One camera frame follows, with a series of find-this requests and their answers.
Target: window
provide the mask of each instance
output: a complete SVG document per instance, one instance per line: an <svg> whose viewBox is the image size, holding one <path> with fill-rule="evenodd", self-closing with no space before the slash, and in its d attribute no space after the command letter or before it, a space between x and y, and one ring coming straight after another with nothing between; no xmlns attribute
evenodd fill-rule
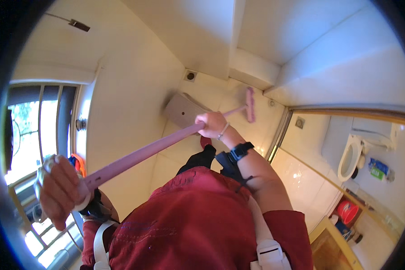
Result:
<svg viewBox="0 0 405 270"><path fill-rule="evenodd" d="M53 154L69 157L72 152L70 123L77 89L69 84L22 84L11 86L8 95L13 145L5 180L21 217L27 247L49 269L61 267L61 257L72 262L82 249L79 213L68 217L63 232L50 219L34 223L32 215L38 205L33 189L38 168Z"/></svg>

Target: pink mop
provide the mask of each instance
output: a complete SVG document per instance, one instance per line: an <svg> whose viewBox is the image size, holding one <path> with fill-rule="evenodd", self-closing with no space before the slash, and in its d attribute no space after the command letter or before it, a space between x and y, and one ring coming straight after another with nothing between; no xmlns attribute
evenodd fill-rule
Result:
<svg viewBox="0 0 405 270"><path fill-rule="evenodd" d="M255 122L254 89L252 87L248 87L246 89L246 105L232 111L228 111L224 113L223 116L227 117L235 112L243 110L247 111L247 121L249 123ZM149 145L146 145L145 147L140 148L122 157L121 159L110 163L109 165L106 165L102 169L95 171L94 173L84 178L84 180L79 185L78 190L81 196L86 196L89 192L92 192L98 186L102 185L113 177L132 168L138 163L148 159L152 155L159 153L160 151L170 147L171 145L178 143L184 138L204 129L204 126L204 122L193 124L192 126L179 130L167 137L158 139L157 141L150 143Z"/></svg>

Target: cabinet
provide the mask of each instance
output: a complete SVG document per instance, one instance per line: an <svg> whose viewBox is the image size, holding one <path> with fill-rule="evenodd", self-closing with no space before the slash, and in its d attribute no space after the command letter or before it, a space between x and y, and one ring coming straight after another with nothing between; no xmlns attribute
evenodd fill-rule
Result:
<svg viewBox="0 0 405 270"><path fill-rule="evenodd" d="M309 241L316 270L363 270L354 252L327 217L310 233Z"/></svg>

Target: white harness strap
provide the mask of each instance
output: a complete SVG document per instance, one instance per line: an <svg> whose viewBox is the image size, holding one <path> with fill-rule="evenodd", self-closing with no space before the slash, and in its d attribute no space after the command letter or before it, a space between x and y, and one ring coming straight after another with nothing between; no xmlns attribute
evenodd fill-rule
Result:
<svg viewBox="0 0 405 270"><path fill-rule="evenodd" d="M250 196L247 202L255 224L256 253L258 261L250 263L251 270L291 270L288 258L282 248L273 239L272 233L264 220L263 213L255 199Z"/></svg>
<svg viewBox="0 0 405 270"><path fill-rule="evenodd" d="M93 243L94 261L96 262L93 267L94 270L111 270L108 253L105 252L105 247L103 246L104 241L102 236L104 231L113 224L116 224L116 222L108 220L96 232Z"/></svg>

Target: mop head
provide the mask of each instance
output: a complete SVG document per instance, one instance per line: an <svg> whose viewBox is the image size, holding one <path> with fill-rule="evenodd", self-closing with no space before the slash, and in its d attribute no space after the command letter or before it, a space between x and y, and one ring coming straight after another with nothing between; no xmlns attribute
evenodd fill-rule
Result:
<svg viewBox="0 0 405 270"><path fill-rule="evenodd" d="M255 100L254 100L254 89L252 87L248 87L246 89L246 113L249 123L255 122Z"/></svg>

